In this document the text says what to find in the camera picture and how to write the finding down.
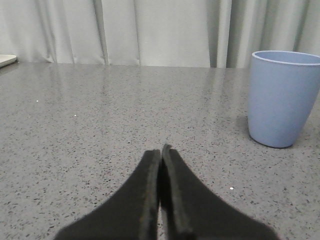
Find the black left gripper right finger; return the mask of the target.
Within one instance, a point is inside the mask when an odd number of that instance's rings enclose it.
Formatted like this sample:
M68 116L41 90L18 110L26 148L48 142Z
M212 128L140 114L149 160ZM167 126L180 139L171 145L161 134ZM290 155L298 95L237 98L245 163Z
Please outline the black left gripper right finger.
M161 206L169 240L276 240L277 234L227 204L165 144L161 163Z

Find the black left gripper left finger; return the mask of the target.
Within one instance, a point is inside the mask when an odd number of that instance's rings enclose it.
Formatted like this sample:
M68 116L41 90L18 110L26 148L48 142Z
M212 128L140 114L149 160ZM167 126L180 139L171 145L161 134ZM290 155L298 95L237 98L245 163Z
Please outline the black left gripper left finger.
M57 240L155 240L160 150L147 150L126 182L101 206L64 227Z

